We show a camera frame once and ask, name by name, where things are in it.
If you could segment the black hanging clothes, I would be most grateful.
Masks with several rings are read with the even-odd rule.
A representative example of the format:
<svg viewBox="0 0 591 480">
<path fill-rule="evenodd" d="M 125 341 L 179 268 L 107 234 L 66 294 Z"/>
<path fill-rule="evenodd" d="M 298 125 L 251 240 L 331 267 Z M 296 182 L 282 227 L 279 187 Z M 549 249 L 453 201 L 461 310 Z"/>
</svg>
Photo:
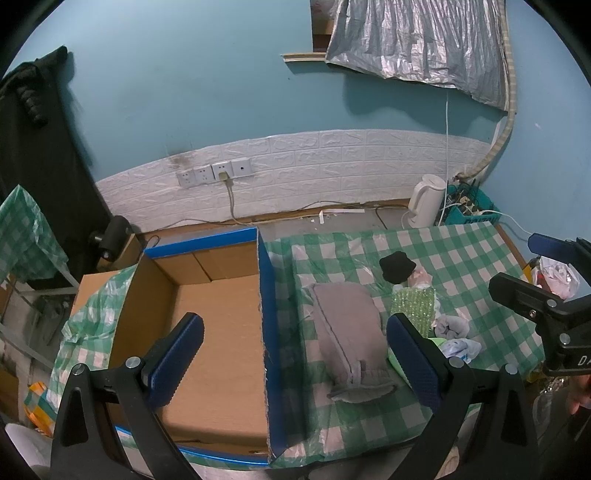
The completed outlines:
<svg viewBox="0 0 591 480">
<path fill-rule="evenodd" d="M 1 80 L 1 197 L 18 185 L 33 197 L 79 280 L 95 270 L 91 235 L 111 216 L 66 120 L 57 76 L 67 56 L 61 46 Z"/>
</svg>

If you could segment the green white checkered tablecloth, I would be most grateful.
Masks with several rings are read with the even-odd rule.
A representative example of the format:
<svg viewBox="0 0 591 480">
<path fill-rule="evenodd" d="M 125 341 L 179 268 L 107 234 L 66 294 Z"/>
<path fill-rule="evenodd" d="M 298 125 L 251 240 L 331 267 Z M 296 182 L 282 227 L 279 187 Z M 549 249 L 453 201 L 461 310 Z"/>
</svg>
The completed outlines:
<svg viewBox="0 0 591 480">
<path fill-rule="evenodd" d="M 46 398 L 62 399 L 76 364 L 92 370 L 145 354 L 183 315 L 204 344 L 161 418 L 194 464 L 308 466 L 406 443 L 430 412 L 399 380 L 365 403 L 332 399 L 312 319 L 322 284 L 356 285 L 381 322 L 404 313 L 424 335 L 479 343 L 476 368 L 543 360 L 533 325 L 496 304 L 490 279 L 521 270 L 490 223 L 304 234 L 264 241 L 247 228 L 159 245 L 138 264 L 83 278 Z"/>
</svg>

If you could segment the teal plastic basket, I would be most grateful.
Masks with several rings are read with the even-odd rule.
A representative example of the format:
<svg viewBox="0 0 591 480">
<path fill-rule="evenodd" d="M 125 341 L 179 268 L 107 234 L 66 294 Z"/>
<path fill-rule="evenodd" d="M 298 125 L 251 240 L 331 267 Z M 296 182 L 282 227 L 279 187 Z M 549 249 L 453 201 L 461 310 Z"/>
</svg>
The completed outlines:
<svg viewBox="0 0 591 480">
<path fill-rule="evenodd" d="M 480 188 L 480 183 L 461 182 L 448 187 L 443 216 L 445 225 L 465 225 L 482 222 L 496 224 L 501 217 L 494 202 Z"/>
</svg>

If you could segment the beige insulated pipe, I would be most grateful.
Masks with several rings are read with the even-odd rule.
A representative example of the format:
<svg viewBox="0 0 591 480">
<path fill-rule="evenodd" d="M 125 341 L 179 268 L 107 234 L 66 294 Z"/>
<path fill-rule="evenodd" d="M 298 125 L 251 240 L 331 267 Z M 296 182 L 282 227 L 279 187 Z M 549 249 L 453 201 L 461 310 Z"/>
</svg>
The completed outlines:
<svg viewBox="0 0 591 480">
<path fill-rule="evenodd" d="M 488 152 L 478 162 L 467 165 L 463 170 L 459 171 L 454 177 L 458 181 L 468 182 L 473 179 L 484 181 L 494 168 L 494 163 L 500 158 L 508 145 L 514 131 L 517 116 L 517 72 L 510 36 L 507 2 L 497 1 L 497 4 L 506 66 L 507 110 L 499 113 Z"/>
</svg>

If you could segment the light green foam sheet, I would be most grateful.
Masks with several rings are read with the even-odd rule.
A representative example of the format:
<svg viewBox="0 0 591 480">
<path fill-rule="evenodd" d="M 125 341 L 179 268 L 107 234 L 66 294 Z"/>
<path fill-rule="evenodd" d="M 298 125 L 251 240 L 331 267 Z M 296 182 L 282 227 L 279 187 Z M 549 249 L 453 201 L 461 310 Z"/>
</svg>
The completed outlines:
<svg viewBox="0 0 591 480">
<path fill-rule="evenodd" d="M 438 348 L 440 348 L 446 342 L 446 339 L 432 337 L 432 338 L 430 338 L 430 341 L 432 341 Z M 396 357 L 396 355 L 394 354 L 392 349 L 388 349 L 387 358 L 388 358 L 388 361 L 390 362 L 391 366 L 394 368 L 394 371 L 397 372 L 397 374 L 401 377 L 401 379 L 408 386 L 411 386 L 410 381 L 409 381 L 406 373 L 404 372 L 404 369 L 402 368 L 398 358 Z"/>
</svg>

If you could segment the pink white plastic-wrapped bundle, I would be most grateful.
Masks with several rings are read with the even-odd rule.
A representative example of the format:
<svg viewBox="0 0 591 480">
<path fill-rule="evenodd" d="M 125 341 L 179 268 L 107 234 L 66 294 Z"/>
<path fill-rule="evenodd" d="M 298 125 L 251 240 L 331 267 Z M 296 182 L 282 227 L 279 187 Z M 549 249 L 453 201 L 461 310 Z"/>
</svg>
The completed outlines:
<svg viewBox="0 0 591 480">
<path fill-rule="evenodd" d="M 409 278 L 401 284 L 393 287 L 394 292 L 401 289 L 411 288 L 418 290 L 426 290 L 433 286 L 433 277 L 421 266 L 415 268 Z"/>
</svg>

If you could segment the green glittery knitted cloth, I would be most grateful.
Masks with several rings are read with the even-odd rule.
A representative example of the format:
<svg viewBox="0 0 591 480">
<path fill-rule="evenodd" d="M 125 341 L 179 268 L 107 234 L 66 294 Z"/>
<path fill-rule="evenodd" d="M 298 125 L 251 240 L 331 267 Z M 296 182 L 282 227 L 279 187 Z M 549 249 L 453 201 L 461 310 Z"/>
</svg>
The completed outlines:
<svg viewBox="0 0 591 480">
<path fill-rule="evenodd" d="M 425 338 L 433 337 L 436 292 L 432 287 L 404 287 L 394 293 L 391 314 L 403 314 Z"/>
</svg>

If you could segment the blue-edged cardboard box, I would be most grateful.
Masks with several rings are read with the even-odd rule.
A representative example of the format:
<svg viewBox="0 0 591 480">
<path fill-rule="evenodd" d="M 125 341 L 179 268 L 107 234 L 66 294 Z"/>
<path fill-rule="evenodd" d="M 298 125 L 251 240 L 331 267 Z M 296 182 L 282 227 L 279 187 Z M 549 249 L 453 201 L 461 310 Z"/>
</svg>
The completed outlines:
<svg viewBox="0 0 591 480">
<path fill-rule="evenodd" d="M 267 467 L 287 448 L 276 285 L 255 227 L 144 251 L 124 297 L 109 364 L 143 356 L 187 313 L 202 344 L 157 414 L 185 453 Z"/>
</svg>

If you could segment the white plastic bags pile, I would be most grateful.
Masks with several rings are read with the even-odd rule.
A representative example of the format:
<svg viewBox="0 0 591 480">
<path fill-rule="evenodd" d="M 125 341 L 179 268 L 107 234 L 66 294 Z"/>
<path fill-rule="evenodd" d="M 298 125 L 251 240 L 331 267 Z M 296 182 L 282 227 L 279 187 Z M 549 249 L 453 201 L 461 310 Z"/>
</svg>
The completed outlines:
<svg viewBox="0 0 591 480">
<path fill-rule="evenodd" d="M 574 268 L 543 256 L 534 263 L 532 279 L 535 286 L 562 300 L 573 298 L 580 287 L 580 278 Z"/>
</svg>

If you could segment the white wall socket strip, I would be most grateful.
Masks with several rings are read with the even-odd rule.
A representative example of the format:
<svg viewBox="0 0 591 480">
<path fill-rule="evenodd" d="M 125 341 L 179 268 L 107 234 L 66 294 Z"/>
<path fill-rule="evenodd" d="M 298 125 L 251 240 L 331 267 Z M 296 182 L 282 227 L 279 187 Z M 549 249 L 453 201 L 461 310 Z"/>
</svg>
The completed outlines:
<svg viewBox="0 0 591 480">
<path fill-rule="evenodd" d="M 181 188 L 192 188 L 249 177 L 253 174 L 250 159 L 238 158 L 177 172 L 176 179 Z"/>
</svg>

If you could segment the black knit hat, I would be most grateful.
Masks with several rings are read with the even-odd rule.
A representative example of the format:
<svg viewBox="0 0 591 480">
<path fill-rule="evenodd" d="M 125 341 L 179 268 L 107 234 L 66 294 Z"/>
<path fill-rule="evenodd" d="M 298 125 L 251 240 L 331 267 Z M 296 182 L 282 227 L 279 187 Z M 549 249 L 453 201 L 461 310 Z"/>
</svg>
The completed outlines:
<svg viewBox="0 0 591 480">
<path fill-rule="evenodd" d="M 379 261 L 384 279 L 394 285 L 405 283 L 415 271 L 417 264 L 403 251 L 396 251 Z"/>
</svg>

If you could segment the checkered cloth on rack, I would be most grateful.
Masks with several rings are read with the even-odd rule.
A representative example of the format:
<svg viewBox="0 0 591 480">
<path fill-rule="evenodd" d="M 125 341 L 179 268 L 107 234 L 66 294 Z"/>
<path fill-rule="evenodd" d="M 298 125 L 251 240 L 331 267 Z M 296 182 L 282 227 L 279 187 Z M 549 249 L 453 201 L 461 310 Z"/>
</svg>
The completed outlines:
<svg viewBox="0 0 591 480">
<path fill-rule="evenodd" d="M 46 280 L 67 268 L 68 257 L 33 197 L 17 185 L 1 205 L 0 276 Z"/>
</svg>

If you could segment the white electric kettle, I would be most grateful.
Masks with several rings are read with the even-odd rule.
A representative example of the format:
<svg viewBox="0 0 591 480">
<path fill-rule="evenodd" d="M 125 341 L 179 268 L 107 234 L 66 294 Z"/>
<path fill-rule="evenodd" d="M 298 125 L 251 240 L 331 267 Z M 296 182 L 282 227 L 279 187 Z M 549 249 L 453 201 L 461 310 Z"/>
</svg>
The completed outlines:
<svg viewBox="0 0 591 480">
<path fill-rule="evenodd" d="M 441 177 L 433 174 L 422 177 L 408 204 L 411 228 L 425 228 L 434 224 L 446 190 L 446 181 Z"/>
</svg>

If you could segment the white bag with blue print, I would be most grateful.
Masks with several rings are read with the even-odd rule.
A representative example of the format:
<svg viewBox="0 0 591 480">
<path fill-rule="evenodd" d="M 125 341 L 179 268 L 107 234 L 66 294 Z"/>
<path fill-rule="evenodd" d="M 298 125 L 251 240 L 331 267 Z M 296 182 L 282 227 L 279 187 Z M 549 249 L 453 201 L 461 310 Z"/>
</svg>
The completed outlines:
<svg viewBox="0 0 591 480">
<path fill-rule="evenodd" d="M 451 339 L 441 344 L 440 350 L 446 358 L 457 357 L 470 364 L 480 354 L 482 345 L 468 338 Z"/>
</svg>

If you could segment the grey rolled socks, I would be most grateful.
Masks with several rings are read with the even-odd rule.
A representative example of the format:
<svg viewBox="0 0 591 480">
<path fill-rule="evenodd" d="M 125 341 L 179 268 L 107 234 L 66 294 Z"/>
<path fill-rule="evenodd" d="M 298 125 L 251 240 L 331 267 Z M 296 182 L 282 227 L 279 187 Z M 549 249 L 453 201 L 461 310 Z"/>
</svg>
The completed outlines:
<svg viewBox="0 0 591 480">
<path fill-rule="evenodd" d="M 433 323 L 434 334 L 447 340 L 467 338 L 470 332 L 469 322 L 458 316 L 441 315 Z"/>
</svg>

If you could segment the grey pillow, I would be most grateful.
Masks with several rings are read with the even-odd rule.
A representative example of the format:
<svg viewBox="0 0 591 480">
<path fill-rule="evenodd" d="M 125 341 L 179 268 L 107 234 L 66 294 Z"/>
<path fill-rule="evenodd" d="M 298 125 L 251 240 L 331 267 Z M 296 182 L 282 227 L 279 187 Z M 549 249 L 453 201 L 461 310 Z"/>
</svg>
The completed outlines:
<svg viewBox="0 0 591 480">
<path fill-rule="evenodd" d="M 360 404 L 375 401 L 401 383 L 388 362 L 381 316 L 360 284 L 317 283 L 308 288 L 318 344 L 332 381 L 329 399 Z"/>
</svg>

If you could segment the silver foil curtain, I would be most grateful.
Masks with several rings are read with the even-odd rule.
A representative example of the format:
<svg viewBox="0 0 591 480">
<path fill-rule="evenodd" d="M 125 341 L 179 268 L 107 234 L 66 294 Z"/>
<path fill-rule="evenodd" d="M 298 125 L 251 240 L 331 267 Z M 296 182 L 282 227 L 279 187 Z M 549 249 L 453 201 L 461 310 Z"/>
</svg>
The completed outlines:
<svg viewBox="0 0 591 480">
<path fill-rule="evenodd" d="M 342 1 L 329 64 L 382 79 L 459 90 L 506 111 L 501 1 Z"/>
</svg>

